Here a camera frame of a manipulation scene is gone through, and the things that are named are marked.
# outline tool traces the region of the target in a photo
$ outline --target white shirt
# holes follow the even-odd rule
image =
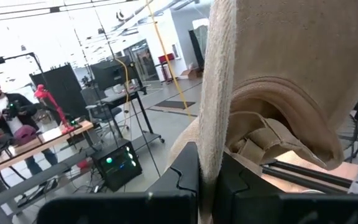
[[[3,109],[6,109],[6,106],[8,105],[9,100],[5,96],[4,98],[0,99],[0,113],[2,113]],[[23,126],[22,122],[19,120],[19,118],[15,117],[12,118],[12,121],[6,121],[7,125],[11,129],[12,134],[15,134],[19,128]]]

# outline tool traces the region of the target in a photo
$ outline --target floor mat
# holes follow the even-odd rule
[[[194,105],[195,102],[187,101],[187,107]],[[165,100],[160,103],[157,103],[153,106],[156,110],[163,110],[163,111],[183,111],[185,109],[185,104],[182,101],[172,101],[172,100]]]

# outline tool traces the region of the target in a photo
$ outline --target computer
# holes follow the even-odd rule
[[[127,66],[129,80],[138,78],[137,71],[129,56],[119,57],[117,59],[122,61]],[[97,64],[91,65],[91,69],[94,75],[94,79],[98,84],[98,88],[101,91],[111,88],[112,86],[125,83],[125,68],[117,60],[99,62]]]

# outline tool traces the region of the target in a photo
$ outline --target red object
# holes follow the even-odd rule
[[[89,167],[88,161],[85,159],[85,160],[83,160],[83,161],[77,163],[77,166],[78,166],[78,168],[80,168],[80,169],[88,168],[88,167]]]
[[[173,53],[167,54],[167,57],[168,57],[168,60],[173,60],[173,59],[175,59],[175,56],[174,56]],[[160,63],[167,62],[167,59],[165,58],[165,55],[159,56],[159,57],[158,57],[158,60],[160,61]]]
[[[74,127],[71,127],[68,125],[66,117],[62,111],[62,108],[59,107],[59,105],[57,105],[52,94],[50,94],[50,92],[48,90],[44,89],[44,85],[38,85],[37,90],[35,91],[34,95],[35,95],[35,97],[40,98],[40,99],[48,98],[50,100],[50,102],[54,105],[54,107],[56,108],[56,111],[59,114],[59,117],[65,127],[65,129],[62,130],[63,134],[69,133],[70,131],[74,130]]]

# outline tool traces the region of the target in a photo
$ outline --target desk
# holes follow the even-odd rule
[[[68,134],[62,134],[62,127],[57,127],[51,129],[39,136],[39,138],[34,139],[33,141],[23,145],[23,146],[11,146],[9,151],[13,154],[13,157],[7,156],[7,154],[2,153],[0,156],[0,170],[3,170],[9,166],[12,166],[15,163],[23,161],[24,159],[38,154],[54,145],[66,141],[70,137],[77,134],[84,134],[88,143],[92,146],[95,143],[99,142],[98,135],[93,130],[93,124],[89,121],[83,121],[80,123],[81,127],[72,131]],[[23,209],[30,206],[32,203],[35,203],[37,200],[32,201],[28,205],[18,208],[14,198],[21,194],[24,194],[26,191],[30,190],[33,187],[38,186],[39,184],[45,182],[46,180],[63,173],[68,166],[73,166],[77,162],[82,161],[84,158],[91,155],[94,147],[91,149],[85,149],[83,152],[75,154],[64,161],[59,162],[57,165],[52,166],[43,172],[28,178],[27,180],[7,189],[6,186],[2,183],[0,179],[0,224],[11,224],[13,215],[23,211]],[[12,213],[7,214],[2,208],[1,205],[8,204]]]
[[[289,164],[302,166],[304,168],[308,168],[311,170],[323,172],[325,174],[335,175],[337,177],[342,177],[349,180],[354,180],[358,173],[358,165],[357,164],[350,164],[348,162],[343,162],[337,169],[327,171],[323,168],[320,168],[304,159],[298,157],[294,152],[290,151],[281,156],[278,156],[277,159],[282,162],[287,162]],[[308,190],[306,187],[302,187],[291,182],[287,182],[285,180],[272,177],[270,175],[263,174],[262,178],[267,182],[273,184],[274,186],[278,187],[279,189],[283,190],[284,192],[291,192],[291,193],[300,193],[304,190]]]
[[[160,139],[160,141],[162,143],[165,142],[165,140],[161,137],[160,134],[155,134],[153,132],[153,129],[152,129],[150,121],[147,117],[146,111],[144,110],[142,100],[140,99],[140,96],[137,91],[138,91],[138,89],[129,90],[129,101],[137,99],[139,106],[140,106],[140,110],[142,111],[143,117],[145,119],[145,122],[146,122],[146,125],[147,125],[147,128],[149,131],[142,130],[142,132],[144,134],[144,138],[143,138],[143,136],[140,136],[137,139],[132,140],[132,146],[134,147],[135,151],[140,149],[141,147],[145,146],[149,142],[156,140],[157,138]],[[115,94],[113,96],[108,96],[108,97],[102,99],[100,102],[109,105],[110,108],[115,108],[117,106],[123,105],[124,103],[126,103],[126,101],[127,101],[127,94],[120,93],[120,94]],[[137,111],[134,106],[133,106],[133,110],[134,110],[134,113],[137,114]],[[113,119],[113,122],[114,122],[114,125],[115,125],[118,133],[119,133],[120,138],[124,138],[122,136],[120,129],[118,128],[117,121],[115,119]]]

